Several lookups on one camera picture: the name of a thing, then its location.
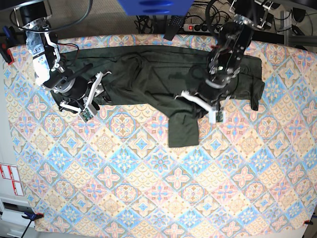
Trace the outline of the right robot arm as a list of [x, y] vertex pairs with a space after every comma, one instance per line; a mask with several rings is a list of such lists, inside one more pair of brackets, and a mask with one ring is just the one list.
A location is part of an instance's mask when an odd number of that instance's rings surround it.
[[13, 8], [20, 13], [16, 25], [26, 34], [26, 46], [33, 58], [36, 84], [58, 95], [59, 110], [78, 113], [88, 121], [100, 110], [94, 99], [105, 91], [102, 78], [110, 72], [98, 72], [87, 80], [82, 75], [93, 67], [89, 63], [73, 71], [66, 59], [61, 57], [56, 36], [49, 24], [45, 3], [42, 0], [27, 0]]

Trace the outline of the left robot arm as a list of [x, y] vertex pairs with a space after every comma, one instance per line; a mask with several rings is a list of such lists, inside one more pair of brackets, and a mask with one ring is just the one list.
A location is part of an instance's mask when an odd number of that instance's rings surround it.
[[234, 15], [231, 22], [222, 24], [215, 32], [210, 9], [215, 2], [211, 0], [205, 10], [207, 28], [217, 40], [217, 44], [207, 57], [207, 66], [203, 70], [203, 80], [196, 92], [182, 91], [180, 96], [198, 104], [208, 112], [220, 108], [220, 100], [230, 99], [238, 83], [233, 80], [240, 72], [244, 52], [250, 45], [255, 30], [262, 29], [270, 6], [265, 1], [234, 0], [230, 12]]

